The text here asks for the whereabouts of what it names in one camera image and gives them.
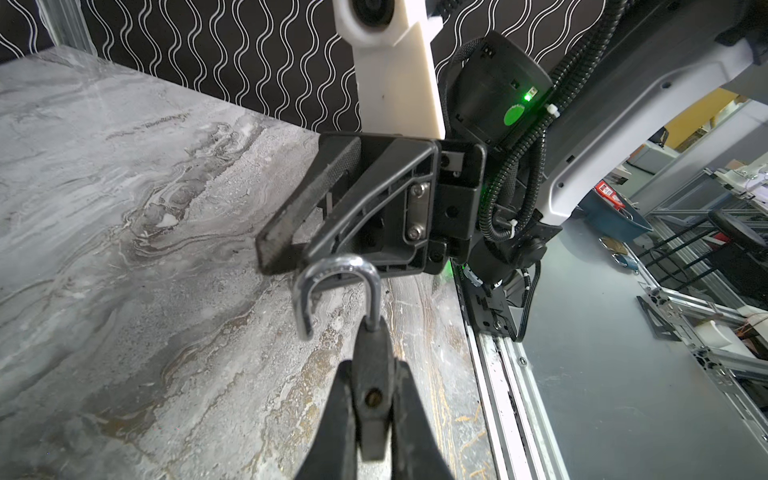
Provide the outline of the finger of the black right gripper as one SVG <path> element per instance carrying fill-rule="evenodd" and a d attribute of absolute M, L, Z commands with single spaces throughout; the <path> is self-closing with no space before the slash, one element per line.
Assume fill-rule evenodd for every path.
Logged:
<path fill-rule="evenodd" d="M 361 140 L 355 135 L 324 135 L 307 172 L 288 199 L 255 238 L 259 271 L 279 275 L 295 269 L 303 247 L 293 236 L 317 204 L 360 162 Z"/>
<path fill-rule="evenodd" d="M 407 137 L 357 140 L 359 161 L 348 188 L 304 248 L 302 265 L 353 253 L 383 277 L 422 273 L 440 144 Z"/>

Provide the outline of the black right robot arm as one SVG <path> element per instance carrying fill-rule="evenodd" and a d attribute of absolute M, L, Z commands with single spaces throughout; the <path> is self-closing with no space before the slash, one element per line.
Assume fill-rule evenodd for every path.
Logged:
<path fill-rule="evenodd" d="M 497 287 L 541 260 L 635 146 L 767 58 L 763 1 L 608 1 L 551 70 L 502 34 L 431 43 L 455 1 L 337 1 L 362 129 L 323 134 L 255 239 L 265 275 L 354 254 L 384 277 L 448 262 Z"/>

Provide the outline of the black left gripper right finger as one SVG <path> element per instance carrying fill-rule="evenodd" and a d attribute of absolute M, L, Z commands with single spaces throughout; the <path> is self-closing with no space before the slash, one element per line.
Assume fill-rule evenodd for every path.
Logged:
<path fill-rule="evenodd" d="M 408 364 L 395 361 L 392 399 L 392 479 L 452 479 Z"/>

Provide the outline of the brass padlock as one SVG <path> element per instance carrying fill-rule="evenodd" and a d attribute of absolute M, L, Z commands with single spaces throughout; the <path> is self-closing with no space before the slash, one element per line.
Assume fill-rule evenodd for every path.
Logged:
<path fill-rule="evenodd" d="M 366 312 L 354 344 L 351 364 L 352 404 L 357 445 L 364 461 L 385 458 L 394 396 L 395 359 L 388 327 L 381 316 L 381 280 L 378 270 L 364 258 L 341 254 L 319 260 L 297 277 L 292 301 L 300 338 L 313 333 L 311 296 L 325 280 L 352 275 L 366 287 Z"/>

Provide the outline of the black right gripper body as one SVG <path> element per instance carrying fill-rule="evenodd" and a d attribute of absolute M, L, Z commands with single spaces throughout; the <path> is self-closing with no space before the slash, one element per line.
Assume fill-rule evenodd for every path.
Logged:
<path fill-rule="evenodd" d="M 413 272 L 435 275 L 465 262 L 475 232 L 486 148 L 456 140 L 416 139 L 413 177 Z"/>

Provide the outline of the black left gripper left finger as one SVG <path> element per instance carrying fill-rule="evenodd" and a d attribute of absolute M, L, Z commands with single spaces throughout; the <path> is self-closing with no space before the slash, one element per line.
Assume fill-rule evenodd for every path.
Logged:
<path fill-rule="evenodd" d="M 338 365 L 315 438 L 295 479 L 357 478 L 357 420 L 351 370 L 351 360 Z"/>

